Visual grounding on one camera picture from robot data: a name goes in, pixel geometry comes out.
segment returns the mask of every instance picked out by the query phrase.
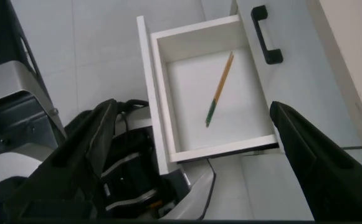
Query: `pencil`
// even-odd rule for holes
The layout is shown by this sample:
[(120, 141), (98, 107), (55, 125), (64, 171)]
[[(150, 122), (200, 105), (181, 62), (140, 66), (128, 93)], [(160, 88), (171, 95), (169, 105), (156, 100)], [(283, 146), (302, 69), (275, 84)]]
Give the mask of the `pencil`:
[(221, 95), (222, 89), (224, 88), (225, 80), (228, 76), (229, 69), (231, 69), (232, 61), (233, 61), (233, 53), (231, 52), (231, 54), (229, 54), (228, 61), (226, 62), (224, 72), (222, 73), (222, 77), (219, 80), (216, 94), (214, 95), (214, 99), (211, 102), (211, 106), (210, 106), (210, 109), (207, 114), (207, 118), (206, 118), (206, 127), (207, 128), (210, 125), (212, 115), (214, 114), (214, 110), (216, 109), (216, 106), (217, 106), (217, 103), (219, 100), (219, 96)]

